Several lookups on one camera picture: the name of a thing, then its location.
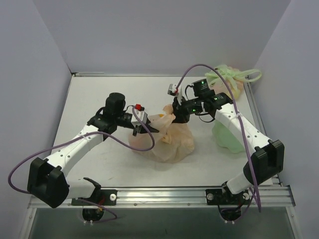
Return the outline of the translucent orange banana-print bag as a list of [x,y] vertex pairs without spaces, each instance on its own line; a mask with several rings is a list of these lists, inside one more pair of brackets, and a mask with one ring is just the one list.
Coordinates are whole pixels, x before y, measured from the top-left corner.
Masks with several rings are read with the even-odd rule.
[[153,133],[155,146],[148,151],[134,151],[142,157],[161,163],[177,163],[195,149],[194,137],[185,123],[174,123],[172,105],[163,108],[164,114],[149,116],[150,126],[159,130]]

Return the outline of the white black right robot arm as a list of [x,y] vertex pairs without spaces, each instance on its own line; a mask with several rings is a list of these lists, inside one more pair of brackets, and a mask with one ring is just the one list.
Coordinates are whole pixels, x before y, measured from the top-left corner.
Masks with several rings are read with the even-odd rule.
[[225,126],[231,134],[245,147],[248,162],[242,172],[226,182],[221,191],[221,198],[232,204],[239,198],[239,193],[280,173],[284,167],[285,147],[280,140],[272,141],[256,129],[243,115],[225,93],[216,94],[209,89],[205,79],[192,85],[195,98],[186,100],[182,89],[171,84],[168,94],[174,97],[172,107],[175,123],[189,122],[190,115],[209,114],[214,120]]

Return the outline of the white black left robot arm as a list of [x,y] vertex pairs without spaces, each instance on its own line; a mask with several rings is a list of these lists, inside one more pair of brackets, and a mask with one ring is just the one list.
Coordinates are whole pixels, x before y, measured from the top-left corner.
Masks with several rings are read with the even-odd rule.
[[51,208],[57,208],[66,199],[84,199],[94,205],[102,201],[102,187],[96,181],[83,177],[76,181],[67,180],[71,169],[95,146],[112,137],[118,127],[129,128],[133,136],[147,133],[152,140],[151,146],[141,148],[149,151],[155,146],[153,128],[141,105],[134,105],[132,112],[124,110],[126,101],[121,93],[110,93],[105,106],[88,120],[75,138],[56,146],[57,152],[45,159],[35,158],[29,169],[27,190]]

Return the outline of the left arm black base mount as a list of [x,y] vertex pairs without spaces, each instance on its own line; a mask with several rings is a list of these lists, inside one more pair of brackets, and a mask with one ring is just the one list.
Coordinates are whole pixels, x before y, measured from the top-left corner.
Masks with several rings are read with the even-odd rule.
[[90,198],[72,199],[71,205],[89,206],[89,203],[82,201],[85,200],[102,206],[114,206],[117,203],[117,194],[118,191],[116,189],[101,189],[94,193]]

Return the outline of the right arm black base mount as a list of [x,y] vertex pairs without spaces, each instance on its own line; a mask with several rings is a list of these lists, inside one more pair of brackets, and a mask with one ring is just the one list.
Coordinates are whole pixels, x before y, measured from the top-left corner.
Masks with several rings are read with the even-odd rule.
[[206,203],[211,206],[240,206],[247,205],[250,195],[247,190],[239,194],[231,194],[229,190],[212,188],[205,190]]

